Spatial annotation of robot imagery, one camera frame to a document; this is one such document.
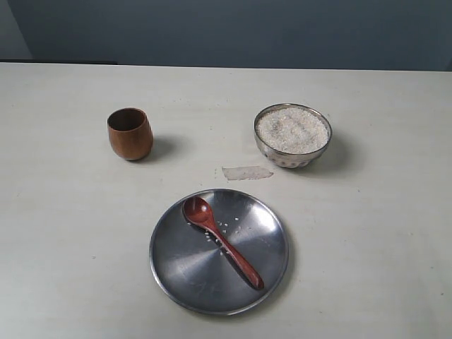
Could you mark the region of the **dark red wooden spoon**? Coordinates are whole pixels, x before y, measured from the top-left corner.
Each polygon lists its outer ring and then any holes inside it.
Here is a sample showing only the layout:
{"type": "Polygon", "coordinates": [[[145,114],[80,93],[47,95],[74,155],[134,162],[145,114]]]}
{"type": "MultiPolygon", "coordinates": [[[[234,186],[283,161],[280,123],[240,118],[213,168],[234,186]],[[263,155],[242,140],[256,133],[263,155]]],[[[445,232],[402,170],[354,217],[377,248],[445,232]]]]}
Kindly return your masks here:
{"type": "Polygon", "coordinates": [[[253,288],[262,290],[265,287],[264,281],[256,269],[222,235],[216,225],[213,210],[207,201],[199,196],[187,198],[183,203],[182,210],[184,217],[190,223],[210,232],[219,241],[253,288]]]}

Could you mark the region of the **steel bowl of rice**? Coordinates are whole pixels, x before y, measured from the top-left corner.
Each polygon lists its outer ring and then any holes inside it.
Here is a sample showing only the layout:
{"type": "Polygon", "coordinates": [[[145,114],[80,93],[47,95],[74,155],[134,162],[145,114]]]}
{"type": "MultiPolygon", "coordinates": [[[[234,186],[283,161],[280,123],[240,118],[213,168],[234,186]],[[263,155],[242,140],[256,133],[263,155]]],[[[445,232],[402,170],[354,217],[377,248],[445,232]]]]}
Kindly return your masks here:
{"type": "Polygon", "coordinates": [[[305,167],[321,157],[332,136],[329,121],[304,105],[271,105],[254,119],[258,149],[273,164],[286,169],[305,167]]]}

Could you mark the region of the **clear tape strip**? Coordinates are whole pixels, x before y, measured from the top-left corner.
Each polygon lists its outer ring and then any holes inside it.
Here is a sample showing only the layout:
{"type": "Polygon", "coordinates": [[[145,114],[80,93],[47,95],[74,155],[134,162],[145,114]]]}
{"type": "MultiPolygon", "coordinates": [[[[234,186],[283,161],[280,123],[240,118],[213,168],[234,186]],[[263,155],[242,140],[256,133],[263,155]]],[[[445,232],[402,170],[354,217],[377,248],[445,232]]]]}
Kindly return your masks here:
{"type": "Polygon", "coordinates": [[[273,172],[262,166],[223,167],[222,173],[228,181],[258,180],[273,176],[273,172]]]}

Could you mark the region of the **brown wooden cup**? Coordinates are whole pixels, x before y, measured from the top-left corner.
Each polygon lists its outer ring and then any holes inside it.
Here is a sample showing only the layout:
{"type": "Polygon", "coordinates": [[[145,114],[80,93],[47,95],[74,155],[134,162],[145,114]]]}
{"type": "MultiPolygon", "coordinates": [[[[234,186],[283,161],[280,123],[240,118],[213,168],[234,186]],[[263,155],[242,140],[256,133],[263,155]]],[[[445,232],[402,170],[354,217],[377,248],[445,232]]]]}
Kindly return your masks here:
{"type": "Polygon", "coordinates": [[[112,150],[125,160],[140,160],[152,150],[153,132],[142,109],[118,109],[108,117],[107,130],[112,150]]]}

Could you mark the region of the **round steel plate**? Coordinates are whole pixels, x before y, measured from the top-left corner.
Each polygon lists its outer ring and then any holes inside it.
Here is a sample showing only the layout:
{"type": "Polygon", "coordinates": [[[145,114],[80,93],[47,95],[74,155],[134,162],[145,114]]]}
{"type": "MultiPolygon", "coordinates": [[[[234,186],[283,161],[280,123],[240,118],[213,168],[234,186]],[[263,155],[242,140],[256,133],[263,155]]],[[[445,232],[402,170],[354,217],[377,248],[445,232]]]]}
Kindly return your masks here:
{"type": "Polygon", "coordinates": [[[220,233],[257,270],[264,287],[257,290],[239,270],[214,234],[189,222],[185,198],[158,220],[150,239],[150,268],[165,294],[202,314],[233,315],[260,304],[282,281],[289,258],[287,233],[262,201],[232,189],[194,194],[213,209],[220,233]]]}

